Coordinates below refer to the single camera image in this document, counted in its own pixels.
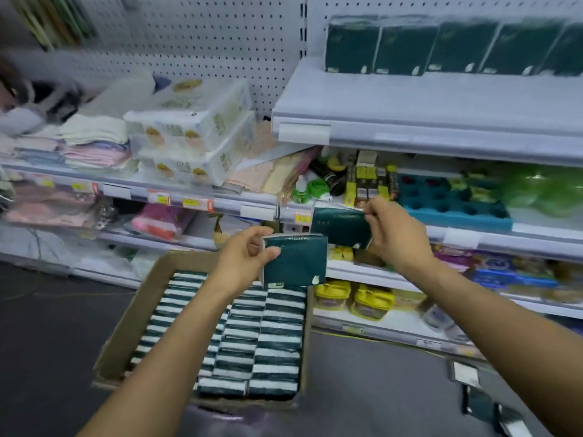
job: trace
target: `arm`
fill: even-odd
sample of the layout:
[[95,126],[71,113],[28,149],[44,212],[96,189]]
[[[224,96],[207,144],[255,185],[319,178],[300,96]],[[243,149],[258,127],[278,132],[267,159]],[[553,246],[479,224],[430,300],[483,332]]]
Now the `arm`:
[[271,247],[257,254],[268,227],[233,236],[215,269],[160,341],[81,430],[78,437],[112,435],[159,437],[178,431],[184,406],[225,307],[279,255]]
[[583,429],[583,338],[441,263],[425,226],[397,203],[377,197],[365,211],[384,261],[455,320],[554,435],[577,435]]

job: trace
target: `left hand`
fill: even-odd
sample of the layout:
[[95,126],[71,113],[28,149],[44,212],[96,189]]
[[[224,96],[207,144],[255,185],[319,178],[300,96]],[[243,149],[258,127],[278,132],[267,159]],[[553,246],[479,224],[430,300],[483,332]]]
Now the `left hand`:
[[272,233],[270,227],[255,225],[233,235],[221,251],[219,262],[208,279],[217,281],[225,291],[229,291],[231,300],[241,295],[257,279],[261,268],[279,256],[279,247],[259,251],[261,237]]

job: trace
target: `hand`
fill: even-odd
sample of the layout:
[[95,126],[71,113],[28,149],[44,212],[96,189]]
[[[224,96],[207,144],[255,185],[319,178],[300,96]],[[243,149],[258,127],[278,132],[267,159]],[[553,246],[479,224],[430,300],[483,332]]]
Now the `hand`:
[[279,256],[279,247],[259,251],[261,236],[273,229],[255,225],[233,235],[220,253],[219,261],[207,280],[218,282],[229,291],[230,300],[241,295],[257,279],[261,268]]
[[409,216],[403,207],[376,196],[364,212],[373,233],[373,252],[399,273],[407,277],[434,262],[425,225]]

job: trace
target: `dark green tissue pack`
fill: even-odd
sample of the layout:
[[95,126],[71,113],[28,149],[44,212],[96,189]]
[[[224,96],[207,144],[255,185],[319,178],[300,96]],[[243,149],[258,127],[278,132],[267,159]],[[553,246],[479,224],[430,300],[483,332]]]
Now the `dark green tissue pack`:
[[310,233],[323,234],[329,243],[352,248],[367,248],[373,238],[362,210],[324,202],[314,206]]
[[267,263],[263,287],[293,288],[323,284],[326,280],[328,239],[320,234],[275,234],[262,238],[261,249],[280,247],[281,254]]
[[375,15],[332,17],[326,32],[326,71],[371,73],[379,30],[378,17]]
[[383,20],[374,72],[421,76],[425,73],[439,24],[423,15]]
[[439,28],[428,72],[476,73],[498,28],[483,18],[446,18]]
[[583,23],[566,26],[544,61],[542,71],[558,76],[583,74]]
[[563,25],[560,21],[524,19],[502,25],[481,73],[534,75]]

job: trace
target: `floor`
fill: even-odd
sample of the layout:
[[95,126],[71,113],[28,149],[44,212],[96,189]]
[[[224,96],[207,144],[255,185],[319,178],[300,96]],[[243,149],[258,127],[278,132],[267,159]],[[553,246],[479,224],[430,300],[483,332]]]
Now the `floor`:
[[[0,263],[0,436],[74,435],[108,393],[91,368],[133,292]],[[309,383],[298,410],[250,411],[224,420],[187,407],[179,436],[493,436],[461,414],[461,388],[447,360],[420,350],[314,332]],[[526,416],[534,437],[550,434],[498,375],[484,388]]]

